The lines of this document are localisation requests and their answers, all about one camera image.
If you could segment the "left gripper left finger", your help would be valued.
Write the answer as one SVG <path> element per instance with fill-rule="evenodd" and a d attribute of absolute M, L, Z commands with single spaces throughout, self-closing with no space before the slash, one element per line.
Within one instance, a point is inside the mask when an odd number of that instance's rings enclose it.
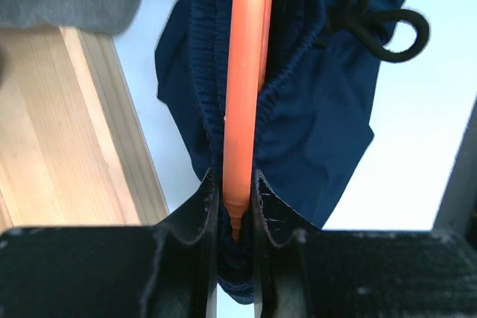
<path fill-rule="evenodd" d="M 3 317 L 214 317 L 212 172 L 152 226 L 23 226 L 1 235 Z"/>

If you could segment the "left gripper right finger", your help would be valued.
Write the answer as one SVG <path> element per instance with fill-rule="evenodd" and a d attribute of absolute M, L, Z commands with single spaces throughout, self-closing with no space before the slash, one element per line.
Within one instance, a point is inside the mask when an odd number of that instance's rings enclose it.
<path fill-rule="evenodd" d="M 257 317 L 474 317 L 476 251 L 451 232 L 323 231 L 254 175 Z"/>

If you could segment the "navy blue shorts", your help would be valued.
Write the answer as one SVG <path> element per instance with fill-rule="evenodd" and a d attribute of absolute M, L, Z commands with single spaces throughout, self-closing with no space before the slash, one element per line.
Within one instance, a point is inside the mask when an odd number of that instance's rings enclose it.
<path fill-rule="evenodd" d="M 373 139 L 382 62 L 416 57 L 427 21 L 405 0 L 273 0 L 253 166 L 322 227 Z M 232 0 L 178 0 L 155 51 L 167 105 L 198 177 L 222 175 Z"/>

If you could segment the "orange plastic hanger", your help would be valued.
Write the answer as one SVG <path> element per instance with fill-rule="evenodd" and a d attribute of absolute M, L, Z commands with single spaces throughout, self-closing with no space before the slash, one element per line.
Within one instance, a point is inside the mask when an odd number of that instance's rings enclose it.
<path fill-rule="evenodd" d="M 239 239 L 250 205 L 257 97 L 265 83 L 272 0 L 233 0 L 224 114 L 223 201 Z"/>

